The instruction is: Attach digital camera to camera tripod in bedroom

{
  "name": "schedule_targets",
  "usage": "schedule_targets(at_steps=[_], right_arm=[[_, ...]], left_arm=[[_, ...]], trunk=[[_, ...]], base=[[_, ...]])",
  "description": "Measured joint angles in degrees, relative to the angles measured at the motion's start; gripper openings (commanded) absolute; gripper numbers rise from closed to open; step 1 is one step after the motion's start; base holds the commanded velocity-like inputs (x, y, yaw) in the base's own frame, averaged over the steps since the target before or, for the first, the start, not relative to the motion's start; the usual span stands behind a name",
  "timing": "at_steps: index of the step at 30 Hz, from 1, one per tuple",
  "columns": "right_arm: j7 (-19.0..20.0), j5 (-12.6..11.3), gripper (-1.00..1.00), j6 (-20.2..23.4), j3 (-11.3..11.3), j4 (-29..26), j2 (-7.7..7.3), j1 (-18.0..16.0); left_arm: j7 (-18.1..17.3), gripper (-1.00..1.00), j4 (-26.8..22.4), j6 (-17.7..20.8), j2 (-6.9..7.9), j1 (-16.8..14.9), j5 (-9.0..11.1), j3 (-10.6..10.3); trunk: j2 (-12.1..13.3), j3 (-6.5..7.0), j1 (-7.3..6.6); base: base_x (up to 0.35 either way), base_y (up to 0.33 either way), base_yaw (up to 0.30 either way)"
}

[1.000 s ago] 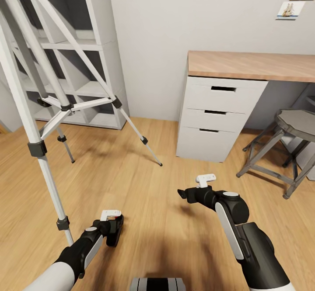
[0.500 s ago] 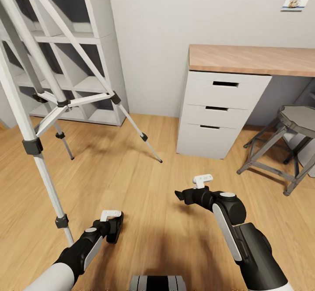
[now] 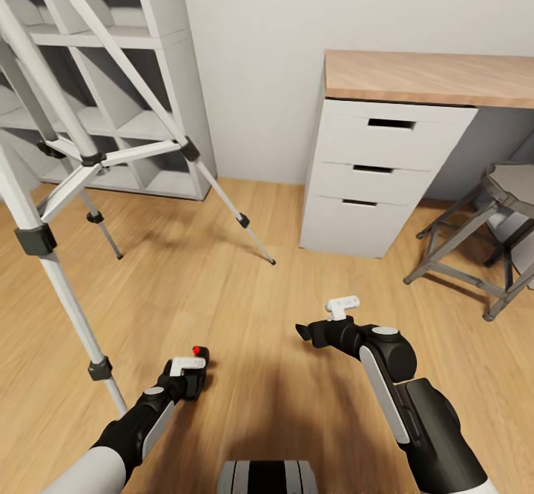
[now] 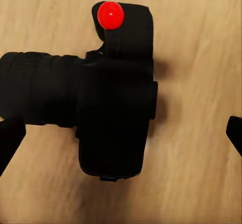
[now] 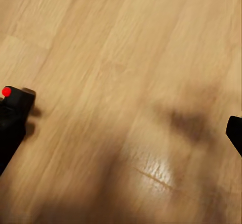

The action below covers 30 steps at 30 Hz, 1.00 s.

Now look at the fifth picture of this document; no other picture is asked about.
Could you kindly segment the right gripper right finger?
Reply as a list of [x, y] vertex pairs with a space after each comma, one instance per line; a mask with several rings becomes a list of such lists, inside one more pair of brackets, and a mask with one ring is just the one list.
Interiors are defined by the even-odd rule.
[[242, 118], [230, 116], [226, 134], [242, 156]]

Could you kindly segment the digital camera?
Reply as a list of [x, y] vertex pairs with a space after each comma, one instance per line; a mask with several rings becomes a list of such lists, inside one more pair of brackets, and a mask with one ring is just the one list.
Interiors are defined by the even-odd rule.
[[12, 86], [6, 86], [2, 90], [2, 94], [5, 97], [0, 101], [0, 122], [21, 116], [26, 123], [34, 102], [34, 94]]

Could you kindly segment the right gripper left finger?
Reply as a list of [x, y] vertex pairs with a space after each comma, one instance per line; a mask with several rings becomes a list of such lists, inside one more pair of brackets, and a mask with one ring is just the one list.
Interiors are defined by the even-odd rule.
[[26, 135], [21, 116], [0, 122], [0, 176]]

